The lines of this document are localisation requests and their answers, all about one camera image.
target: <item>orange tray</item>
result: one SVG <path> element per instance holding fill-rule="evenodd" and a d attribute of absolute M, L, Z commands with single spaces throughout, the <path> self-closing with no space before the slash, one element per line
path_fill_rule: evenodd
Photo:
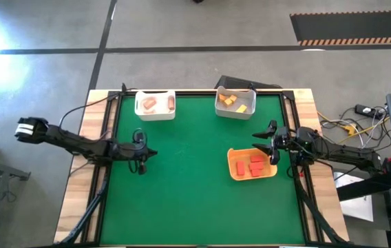
<path fill-rule="evenodd" d="M 259 155 L 264 156 L 266 158 L 264 160 L 264 169 L 262 170 L 262 175 L 257 177 L 252 177 L 251 171 L 249 169 L 249 164 L 251 163 L 251 156 Z M 244 175 L 237 175 L 237 161 L 244 162 Z M 252 149 L 240 149 L 234 150 L 229 149 L 228 151 L 228 164 L 229 164 L 229 173 L 234 180 L 251 180 L 251 179 L 259 179 L 259 178 L 268 178 L 276 175 L 277 166 L 271 165 L 269 163 L 269 156 L 267 156 L 264 152 L 258 150 L 257 148 Z"/>

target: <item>gray concrete floor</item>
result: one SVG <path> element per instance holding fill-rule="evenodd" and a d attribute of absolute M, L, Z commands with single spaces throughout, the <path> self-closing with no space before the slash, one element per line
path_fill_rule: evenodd
<path fill-rule="evenodd" d="M 0 0 L 0 49 L 97 48 L 109 2 Z M 295 45 L 288 14 L 364 10 L 391 10 L 391 1 L 118 0 L 107 47 Z M 0 206 L 0 247 L 52 242 L 72 157 L 50 145 L 19 143 L 13 134 L 20 117 L 58 123 L 66 111 L 84 104 L 95 59 L 95 54 L 0 55 L 0 161 L 32 172 L 26 183 L 11 181 L 17 201 Z M 137 88 L 212 88 L 223 74 L 312 88 L 317 109 L 337 118 L 356 103 L 385 103 L 391 50 L 106 54 L 96 88 L 118 89 L 122 82 Z M 72 114 L 64 127 L 77 132 L 81 114 Z M 340 130 L 324 134 L 334 140 L 346 136 Z M 391 147 L 380 154 L 391 156 Z M 385 246 L 382 195 L 374 196 L 374 219 L 346 218 L 351 241 Z"/>

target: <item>green mat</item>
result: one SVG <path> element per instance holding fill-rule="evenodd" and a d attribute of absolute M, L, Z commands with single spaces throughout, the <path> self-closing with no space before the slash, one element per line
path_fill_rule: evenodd
<path fill-rule="evenodd" d="M 303 244 L 286 152 L 272 178 L 238 182 L 229 175 L 228 149 L 264 143 L 251 134 L 271 119 L 283 123 L 278 96 L 259 96 L 249 121 L 215 115 L 214 96 L 178 96 L 174 120 L 143 122 L 134 97 L 125 98 L 118 140 L 130 141 L 141 127 L 158 155 L 143 176 L 114 163 L 101 244 Z"/>

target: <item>yellow cheese cube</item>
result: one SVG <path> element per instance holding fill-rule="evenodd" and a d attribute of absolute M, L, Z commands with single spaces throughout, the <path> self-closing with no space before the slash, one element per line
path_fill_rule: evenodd
<path fill-rule="evenodd" d="M 244 113 L 246 111 L 246 108 L 247 107 L 245 105 L 241 105 L 236 112 L 237 113 Z"/>
<path fill-rule="evenodd" d="M 231 95 L 229 99 L 234 103 L 237 100 L 237 97 L 234 95 Z"/>
<path fill-rule="evenodd" d="M 224 102 L 227 99 L 227 97 L 222 94 L 218 94 L 218 98 L 220 99 L 221 102 Z"/>
<path fill-rule="evenodd" d="M 229 107 L 229 106 L 231 106 L 232 105 L 232 100 L 231 99 L 226 99 L 226 100 L 224 100 L 224 102 L 223 102 L 227 107 Z"/>

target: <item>black floor mat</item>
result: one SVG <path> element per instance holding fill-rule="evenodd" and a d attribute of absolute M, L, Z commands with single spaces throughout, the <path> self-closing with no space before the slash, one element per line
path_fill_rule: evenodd
<path fill-rule="evenodd" d="M 295 13 L 290 19 L 300 45 L 391 43 L 391 10 Z"/>

